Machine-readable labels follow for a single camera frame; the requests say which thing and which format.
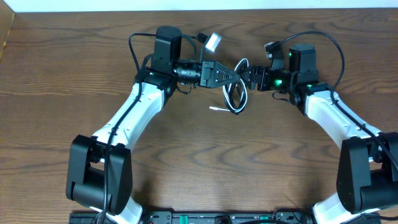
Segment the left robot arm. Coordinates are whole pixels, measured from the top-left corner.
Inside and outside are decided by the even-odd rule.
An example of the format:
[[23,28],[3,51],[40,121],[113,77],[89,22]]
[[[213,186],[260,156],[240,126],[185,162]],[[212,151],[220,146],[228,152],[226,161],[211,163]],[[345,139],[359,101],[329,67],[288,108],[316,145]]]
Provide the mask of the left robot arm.
[[131,93],[116,114],[92,136],[71,143],[66,196],[97,211],[92,223],[139,223],[142,207],[131,197],[131,153],[149,121],[162,110],[178,84],[218,88],[240,81],[239,75],[214,60],[180,58],[182,40],[197,40],[202,51],[214,52],[217,33],[189,36],[172,26],[152,35],[153,53],[136,64]]

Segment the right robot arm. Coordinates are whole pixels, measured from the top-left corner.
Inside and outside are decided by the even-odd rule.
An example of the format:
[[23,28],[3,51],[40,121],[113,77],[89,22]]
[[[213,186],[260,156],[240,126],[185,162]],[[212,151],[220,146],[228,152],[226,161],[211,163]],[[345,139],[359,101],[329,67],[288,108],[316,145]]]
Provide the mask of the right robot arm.
[[397,133],[371,126],[318,80],[317,55],[311,44],[289,49],[289,67],[277,43],[265,46],[270,66],[238,70],[253,90],[287,94],[287,102],[319,124],[340,150],[336,193],[313,205],[302,223],[377,223],[377,211],[397,205]]

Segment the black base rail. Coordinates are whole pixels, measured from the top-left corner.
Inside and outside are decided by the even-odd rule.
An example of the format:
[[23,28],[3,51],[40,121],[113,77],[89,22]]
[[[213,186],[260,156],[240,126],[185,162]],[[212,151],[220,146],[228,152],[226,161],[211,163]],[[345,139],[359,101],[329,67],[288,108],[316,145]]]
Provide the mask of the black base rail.
[[[69,224],[95,223],[96,213],[71,213]],[[317,223],[313,215],[289,209],[278,209],[276,212],[267,213],[178,213],[170,211],[144,212],[138,223],[143,224],[214,224],[214,223],[247,223],[254,220],[276,220],[265,223]],[[382,221],[376,218],[363,218],[359,216],[343,223],[380,224]]]

